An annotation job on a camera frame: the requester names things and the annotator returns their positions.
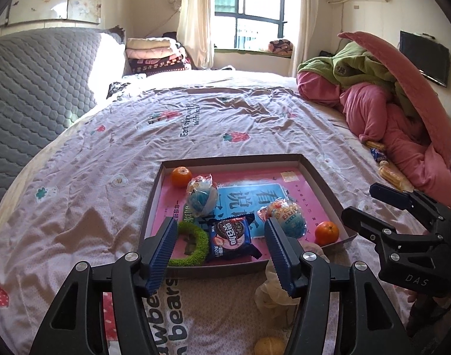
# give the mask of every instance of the oreo cookie package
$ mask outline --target oreo cookie package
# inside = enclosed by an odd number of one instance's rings
[[[210,251],[206,260],[230,260],[241,256],[261,257],[262,253],[252,244],[250,224],[253,213],[209,222]]]

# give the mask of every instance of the blue gripper pad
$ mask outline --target blue gripper pad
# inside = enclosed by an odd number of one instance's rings
[[[149,295],[158,290],[163,282],[177,237],[178,223],[167,217],[156,235],[145,239],[139,250],[142,264],[146,264],[148,268],[148,273],[141,273],[140,276],[147,281],[145,288]]]
[[[299,257],[291,247],[288,237],[275,218],[265,223],[265,241],[278,279],[289,296],[296,295],[295,281],[301,277]]]

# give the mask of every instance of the pink bedsheet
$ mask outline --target pink bedsheet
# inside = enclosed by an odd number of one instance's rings
[[[397,78],[421,116],[409,119],[386,89],[360,83],[342,91],[308,71],[297,76],[301,96],[340,110],[362,143],[380,141],[409,181],[451,207],[451,123],[436,93],[416,67],[385,40],[363,32],[341,33],[370,51]]]

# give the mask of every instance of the bed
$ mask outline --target bed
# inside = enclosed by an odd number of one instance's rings
[[[0,201],[42,148],[106,99],[124,72],[124,42],[119,27],[0,37]]]
[[[75,263],[114,262],[137,247],[140,223],[160,162],[211,156],[301,153],[330,185],[343,207],[354,205],[394,225],[401,233],[423,232],[406,212],[369,196],[383,183],[368,149],[337,111],[303,100],[296,81],[275,74],[181,71],[133,82],[95,106],[21,171],[0,204],[0,335],[16,354],[27,354],[49,304]],[[156,113],[179,113],[148,124]],[[228,142],[226,133],[246,133]],[[113,185],[121,175],[122,185]],[[40,189],[46,193],[40,197]],[[363,260],[379,270],[374,246],[357,236],[331,261]],[[158,291],[168,313],[167,287],[179,291],[187,337],[165,344],[170,353],[250,354],[264,326],[253,295],[264,273],[208,280],[169,280]],[[403,322],[406,290],[382,283]],[[225,300],[223,294],[237,295]],[[147,315],[152,300],[144,301]],[[207,311],[215,311],[214,316]],[[333,352],[338,300],[331,298],[324,353]],[[173,324],[153,330],[162,343]],[[110,352],[118,344],[110,342]]]

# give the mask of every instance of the plastic-wrapped snack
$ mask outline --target plastic-wrapped snack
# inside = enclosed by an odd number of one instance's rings
[[[367,148],[375,148],[379,151],[385,152],[386,151],[386,145],[382,144],[382,143],[377,143],[376,141],[366,141],[365,142],[365,146]]]
[[[253,213],[209,221],[210,253],[206,261],[213,259],[230,260],[241,256],[261,257],[262,253],[252,244],[250,223],[255,220]]]
[[[399,191],[414,191],[413,184],[392,162],[381,161],[378,174]]]
[[[257,213],[263,221],[271,217],[277,219],[286,236],[298,239],[306,233],[303,211],[294,201],[276,199],[268,206],[260,208]]]
[[[373,156],[374,160],[379,164],[381,161],[388,161],[388,157],[381,152],[381,150],[376,148],[370,148],[371,155]]]
[[[218,198],[218,186],[212,181],[211,174],[194,177],[186,189],[186,204],[195,218],[209,215]]]

